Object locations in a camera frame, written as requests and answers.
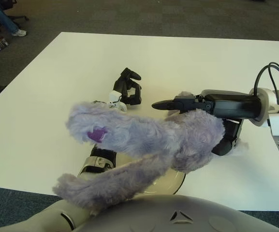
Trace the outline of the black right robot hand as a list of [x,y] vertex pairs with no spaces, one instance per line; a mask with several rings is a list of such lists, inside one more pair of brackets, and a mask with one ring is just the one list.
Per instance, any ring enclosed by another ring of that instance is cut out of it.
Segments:
[[185,113],[202,109],[223,120],[225,134],[212,152],[219,156],[228,154],[236,145],[245,119],[254,119],[261,111],[261,101],[252,94],[241,92],[205,89],[199,95],[180,94],[172,100],[152,104],[157,110],[178,110]]

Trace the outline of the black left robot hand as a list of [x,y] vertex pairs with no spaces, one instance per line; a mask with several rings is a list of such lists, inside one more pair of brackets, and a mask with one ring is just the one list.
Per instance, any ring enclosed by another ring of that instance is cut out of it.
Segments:
[[[136,72],[125,68],[117,81],[115,81],[113,90],[121,93],[120,101],[124,104],[139,105],[141,104],[141,86],[134,80],[141,80],[141,76]],[[134,88],[135,93],[128,96],[128,90]]]

